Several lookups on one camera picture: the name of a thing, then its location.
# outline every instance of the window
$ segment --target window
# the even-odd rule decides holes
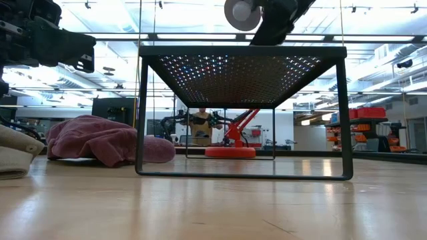
[[[409,106],[416,105],[416,104],[418,104],[418,98],[417,97],[409,99]]]
[[[386,104],[386,110],[391,110],[391,109],[393,109],[393,103]]]

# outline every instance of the camera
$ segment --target camera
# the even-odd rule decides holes
[[[409,59],[409,60],[407,60],[407,61],[405,61],[403,63],[398,63],[396,66],[398,68],[409,68],[409,67],[412,67],[412,64],[414,64],[412,62],[412,59]]]

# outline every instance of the red bin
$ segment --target red bin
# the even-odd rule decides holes
[[[358,118],[385,118],[386,110],[383,107],[362,107],[358,109]]]
[[[358,118],[358,110],[350,109],[350,119],[357,119],[357,118]]]

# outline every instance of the black cable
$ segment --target black cable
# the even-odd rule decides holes
[[[242,133],[242,132],[240,132],[240,135],[243,137],[243,139],[245,139],[245,141],[246,141],[246,147],[249,147],[248,140],[245,138],[245,136],[243,136],[243,133]]]
[[[2,122],[6,127],[12,126],[12,127],[17,127],[17,128],[20,128],[20,129],[24,129],[27,132],[30,132],[30,133],[34,134],[34,137],[36,138],[36,140],[41,141],[40,135],[36,131],[34,131],[32,129],[29,129],[27,127],[24,127],[24,126],[15,124],[15,123],[11,123],[11,122],[7,121],[6,119],[4,119],[2,116],[0,116],[0,122]]]

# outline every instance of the red round base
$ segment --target red round base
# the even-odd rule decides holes
[[[252,158],[256,157],[253,147],[208,147],[206,157]]]

